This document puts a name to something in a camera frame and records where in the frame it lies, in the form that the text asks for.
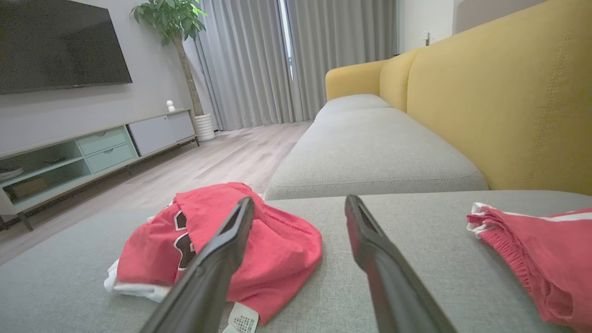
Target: tv stand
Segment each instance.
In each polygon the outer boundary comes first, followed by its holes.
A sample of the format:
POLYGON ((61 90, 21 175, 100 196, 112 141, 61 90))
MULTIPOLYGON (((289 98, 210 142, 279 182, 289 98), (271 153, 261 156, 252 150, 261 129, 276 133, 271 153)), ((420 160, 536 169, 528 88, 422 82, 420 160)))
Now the tv stand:
MULTIPOLYGON (((154 154, 196 141, 191 110, 176 110, 116 124, 0 155, 0 169, 23 174, 0 181, 0 214, 17 215, 154 154)), ((0 230, 6 223, 0 217, 0 230)))

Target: black flat-screen tv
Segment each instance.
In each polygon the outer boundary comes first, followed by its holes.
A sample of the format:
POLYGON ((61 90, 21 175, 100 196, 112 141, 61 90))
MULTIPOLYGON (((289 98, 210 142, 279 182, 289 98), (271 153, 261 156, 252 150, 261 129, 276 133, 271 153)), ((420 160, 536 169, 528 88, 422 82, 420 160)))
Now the black flat-screen tv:
POLYGON ((105 8, 0 0, 0 94, 131 83, 105 8))

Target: potted plant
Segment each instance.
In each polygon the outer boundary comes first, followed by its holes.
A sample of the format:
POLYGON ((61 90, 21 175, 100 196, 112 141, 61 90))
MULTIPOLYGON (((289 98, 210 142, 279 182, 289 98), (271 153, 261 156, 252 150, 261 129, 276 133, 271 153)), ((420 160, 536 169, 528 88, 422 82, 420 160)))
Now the potted plant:
POLYGON ((195 40, 197 33, 205 29, 200 16, 205 16, 206 13, 197 8, 193 1, 200 2, 200 0, 149 0, 145 4, 134 7, 131 13, 138 23, 143 21, 156 29, 162 37, 163 47, 170 42, 175 45, 196 115, 197 136, 200 141, 206 141, 215 138, 212 118, 210 114, 204 115, 201 108, 189 60, 183 48, 184 40, 189 36, 195 40))

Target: mint green drawer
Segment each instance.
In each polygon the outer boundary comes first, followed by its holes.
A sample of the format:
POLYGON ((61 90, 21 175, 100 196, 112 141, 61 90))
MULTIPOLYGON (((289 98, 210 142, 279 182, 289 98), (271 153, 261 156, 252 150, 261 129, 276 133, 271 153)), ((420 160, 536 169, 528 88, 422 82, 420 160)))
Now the mint green drawer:
POLYGON ((93 174, 134 157, 129 145, 122 145, 86 158, 93 174))
POLYGON ((123 134, 120 127, 78 139, 78 144, 84 155, 100 152, 125 142, 126 136, 123 134))

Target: white cabinet door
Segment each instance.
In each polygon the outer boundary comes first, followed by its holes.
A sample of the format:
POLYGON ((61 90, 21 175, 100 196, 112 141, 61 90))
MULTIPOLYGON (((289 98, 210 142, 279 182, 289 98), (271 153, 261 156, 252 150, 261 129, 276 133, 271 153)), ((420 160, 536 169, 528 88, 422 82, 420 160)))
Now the white cabinet door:
POLYGON ((191 123, 191 116, 189 111, 171 114, 169 117, 170 129, 173 131, 173 136, 176 141, 187 139, 195 136, 195 130, 191 123))
POLYGON ((129 124, 140 156, 156 152, 177 142, 169 124, 169 117, 162 116, 129 124))

